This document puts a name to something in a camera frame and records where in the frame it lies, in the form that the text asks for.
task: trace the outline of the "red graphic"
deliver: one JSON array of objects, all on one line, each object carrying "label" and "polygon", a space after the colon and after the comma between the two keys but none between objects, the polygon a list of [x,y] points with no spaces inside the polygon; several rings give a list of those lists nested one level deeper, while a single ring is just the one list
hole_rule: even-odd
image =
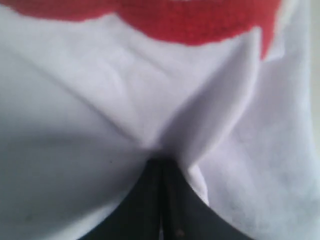
[{"label": "red graphic", "polygon": [[0,0],[28,16],[83,21],[117,13],[151,38],[186,45],[219,42],[261,27],[262,58],[281,0]]}]

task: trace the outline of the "clothing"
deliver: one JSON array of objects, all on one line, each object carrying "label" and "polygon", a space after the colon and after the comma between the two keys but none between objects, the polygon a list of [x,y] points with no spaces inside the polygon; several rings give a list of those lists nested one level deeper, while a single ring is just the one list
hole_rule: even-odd
[{"label": "clothing", "polygon": [[270,46],[259,24],[192,44],[18,10],[0,5],[1,240],[79,239],[155,152],[251,238],[319,239],[307,1]]}]

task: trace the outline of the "red print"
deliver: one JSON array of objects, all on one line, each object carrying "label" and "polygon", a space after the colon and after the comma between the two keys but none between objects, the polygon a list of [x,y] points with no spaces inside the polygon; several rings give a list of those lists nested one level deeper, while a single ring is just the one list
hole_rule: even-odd
[{"label": "red print", "polygon": [[274,36],[281,0],[0,0],[37,18],[83,21],[117,13],[151,38],[201,45],[234,37],[259,26],[262,57]]}]

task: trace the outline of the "white fabric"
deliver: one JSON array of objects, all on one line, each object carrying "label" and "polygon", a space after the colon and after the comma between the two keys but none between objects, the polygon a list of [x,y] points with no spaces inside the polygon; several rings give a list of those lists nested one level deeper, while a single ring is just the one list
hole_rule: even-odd
[{"label": "white fabric", "polygon": [[187,47],[0,6],[0,239],[76,240],[159,150],[255,239],[319,239],[307,15],[261,62],[259,28]]}]

